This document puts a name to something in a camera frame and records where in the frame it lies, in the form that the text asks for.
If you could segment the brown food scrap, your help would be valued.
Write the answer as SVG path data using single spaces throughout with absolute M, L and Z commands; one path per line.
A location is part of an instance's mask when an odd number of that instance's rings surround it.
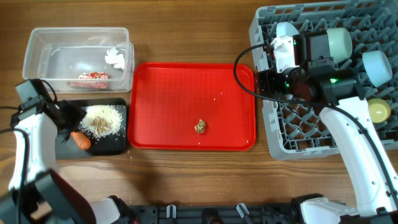
M 197 134 L 202 134 L 205 132 L 206 123 L 204 120 L 200 119 L 198 124 L 195 126 L 195 131 Z

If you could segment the green small bowl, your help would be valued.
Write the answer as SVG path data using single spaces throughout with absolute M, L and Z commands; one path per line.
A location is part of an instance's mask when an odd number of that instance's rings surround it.
M 330 56 L 335 63 L 340 63 L 351 57 L 353 43 L 349 32 L 345 28 L 330 28 L 326 31 L 330 48 Z

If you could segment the orange carrot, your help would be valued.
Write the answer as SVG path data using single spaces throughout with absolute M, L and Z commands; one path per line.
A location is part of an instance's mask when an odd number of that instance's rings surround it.
M 91 141 L 81 131 L 71 132 L 71 136 L 79 149 L 85 151 L 91 147 Z

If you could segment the yellow plastic cup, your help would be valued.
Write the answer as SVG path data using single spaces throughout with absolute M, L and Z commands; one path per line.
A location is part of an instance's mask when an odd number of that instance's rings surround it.
M 387 101 L 380 98 L 368 100 L 368 110 L 373 123 L 386 121 L 391 115 L 391 107 Z

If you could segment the light blue plate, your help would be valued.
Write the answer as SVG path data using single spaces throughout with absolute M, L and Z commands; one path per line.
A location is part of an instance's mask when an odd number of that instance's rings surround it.
M 280 22 L 277 24 L 276 36 L 279 39 L 292 38 L 298 34 L 298 30 L 289 22 Z

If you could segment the light blue bowl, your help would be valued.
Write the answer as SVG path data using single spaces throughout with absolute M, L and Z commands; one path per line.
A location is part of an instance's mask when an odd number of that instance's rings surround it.
M 365 52 L 362 56 L 367 76 L 373 86 L 379 87 L 392 79 L 392 68 L 381 50 Z

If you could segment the rice with peanut shells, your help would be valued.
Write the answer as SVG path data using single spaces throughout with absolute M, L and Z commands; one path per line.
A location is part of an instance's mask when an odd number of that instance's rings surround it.
M 123 116 L 114 105 L 86 107 L 86 115 L 79 124 L 80 130 L 95 139 L 117 134 L 122 127 Z

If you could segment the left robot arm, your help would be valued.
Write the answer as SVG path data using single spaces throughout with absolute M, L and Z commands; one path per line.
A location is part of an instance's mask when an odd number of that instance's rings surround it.
M 21 104 L 11 117 L 16 163 L 9 191 L 1 197 L 2 223 L 139 223 L 120 198 L 111 195 L 89 203 L 57 172 L 55 145 L 68 140 L 85 111 L 58 101 L 45 80 L 28 79 L 16 86 Z

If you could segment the red snack wrapper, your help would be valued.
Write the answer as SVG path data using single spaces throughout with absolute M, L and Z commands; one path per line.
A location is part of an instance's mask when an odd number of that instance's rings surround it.
M 82 73 L 78 80 L 67 84 L 72 88 L 107 89 L 109 86 L 107 79 L 108 73 L 106 72 L 90 72 Z

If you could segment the white tissue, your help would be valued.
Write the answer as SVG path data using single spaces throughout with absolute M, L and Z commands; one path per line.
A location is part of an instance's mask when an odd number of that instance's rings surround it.
M 124 55 L 120 54 L 115 47 L 106 51 L 104 59 L 107 64 L 112 65 L 114 68 L 124 70 L 125 67 Z

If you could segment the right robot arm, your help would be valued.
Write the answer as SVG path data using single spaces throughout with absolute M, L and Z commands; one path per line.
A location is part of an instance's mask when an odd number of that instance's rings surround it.
M 337 212 L 338 223 L 396 223 L 397 174 L 374 129 L 360 80 L 336 65 L 351 57 L 349 32 L 282 35 L 268 49 L 275 68 L 261 72 L 260 93 L 267 100 L 319 108 L 354 188 L 357 212 Z

